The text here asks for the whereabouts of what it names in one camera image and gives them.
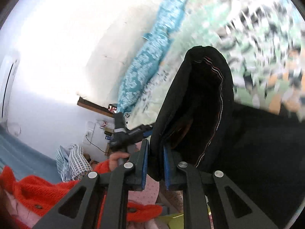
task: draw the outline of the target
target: human hand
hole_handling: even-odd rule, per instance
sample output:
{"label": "human hand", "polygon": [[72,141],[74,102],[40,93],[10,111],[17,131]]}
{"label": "human hand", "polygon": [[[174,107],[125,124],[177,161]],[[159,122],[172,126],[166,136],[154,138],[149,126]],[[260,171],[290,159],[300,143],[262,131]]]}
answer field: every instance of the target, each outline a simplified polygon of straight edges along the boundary
{"label": "human hand", "polygon": [[117,151],[115,153],[112,153],[109,157],[109,169],[110,171],[113,171],[115,168],[119,166],[118,160],[120,158],[128,158],[130,156],[127,152],[121,152]]}

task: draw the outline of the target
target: finger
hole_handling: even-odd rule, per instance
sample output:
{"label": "finger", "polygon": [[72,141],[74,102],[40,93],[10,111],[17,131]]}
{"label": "finger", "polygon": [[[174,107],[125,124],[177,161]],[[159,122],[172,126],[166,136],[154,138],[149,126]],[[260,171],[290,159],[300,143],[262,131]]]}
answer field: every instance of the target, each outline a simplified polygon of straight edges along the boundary
{"label": "finger", "polygon": [[128,158],[129,156],[130,156],[130,154],[127,152],[117,151],[117,152],[111,154],[109,158],[111,160],[118,160],[120,158]]}

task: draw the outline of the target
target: striped pillow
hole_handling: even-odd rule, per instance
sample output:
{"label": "striped pillow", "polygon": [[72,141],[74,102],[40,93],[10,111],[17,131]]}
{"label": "striped pillow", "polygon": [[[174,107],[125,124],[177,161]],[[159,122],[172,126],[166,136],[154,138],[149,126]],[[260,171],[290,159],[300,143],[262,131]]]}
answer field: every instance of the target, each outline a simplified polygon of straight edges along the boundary
{"label": "striped pillow", "polygon": [[57,171],[60,174],[61,180],[63,182],[68,182],[73,180],[71,177],[71,171],[69,166],[69,156],[65,149],[60,146],[55,153]]}

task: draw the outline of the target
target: electrical outlet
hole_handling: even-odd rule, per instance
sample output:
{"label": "electrical outlet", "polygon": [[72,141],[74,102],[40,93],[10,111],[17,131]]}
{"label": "electrical outlet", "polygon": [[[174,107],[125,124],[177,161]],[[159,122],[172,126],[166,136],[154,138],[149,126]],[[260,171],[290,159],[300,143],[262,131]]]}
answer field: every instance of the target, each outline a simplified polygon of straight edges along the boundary
{"label": "electrical outlet", "polygon": [[94,132],[95,123],[88,121],[86,124],[86,132],[83,136],[83,143],[86,145],[90,145],[92,140],[93,132]]}

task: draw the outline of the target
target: stitched seam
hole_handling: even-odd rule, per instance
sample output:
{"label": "stitched seam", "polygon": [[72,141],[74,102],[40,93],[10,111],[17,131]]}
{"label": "stitched seam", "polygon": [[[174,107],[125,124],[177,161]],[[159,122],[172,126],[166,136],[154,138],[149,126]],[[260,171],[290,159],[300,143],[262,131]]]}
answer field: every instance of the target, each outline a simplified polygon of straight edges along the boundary
{"label": "stitched seam", "polygon": [[198,158],[195,167],[198,167],[198,165],[200,164],[200,162],[202,161],[202,159],[203,159],[203,157],[204,157],[204,153],[205,153],[207,147],[211,144],[212,139],[213,139],[213,137],[215,136],[216,131],[217,131],[218,127],[219,127],[220,121],[221,121],[221,119],[222,119],[222,111],[223,111],[222,83],[223,83],[223,80],[224,80],[224,79],[223,79],[222,73],[221,73],[221,71],[220,71],[217,67],[215,67],[215,66],[213,65],[212,60],[211,60],[210,58],[204,57],[203,59],[205,60],[205,63],[206,63],[206,64],[208,64],[208,65],[211,66],[212,72],[216,73],[217,76],[219,77],[219,79],[221,80],[221,83],[220,83],[220,102],[221,102],[221,109],[220,109],[220,111],[219,111],[219,113],[218,113],[218,122],[217,122],[217,124],[216,124],[216,126],[215,126],[215,128],[214,128],[214,133],[213,133],[212,137],[210,138],[210,140],[208,141],[208,143],[206,144],[203,153],[202,153],[202,154],[200,155],[200,157]]}

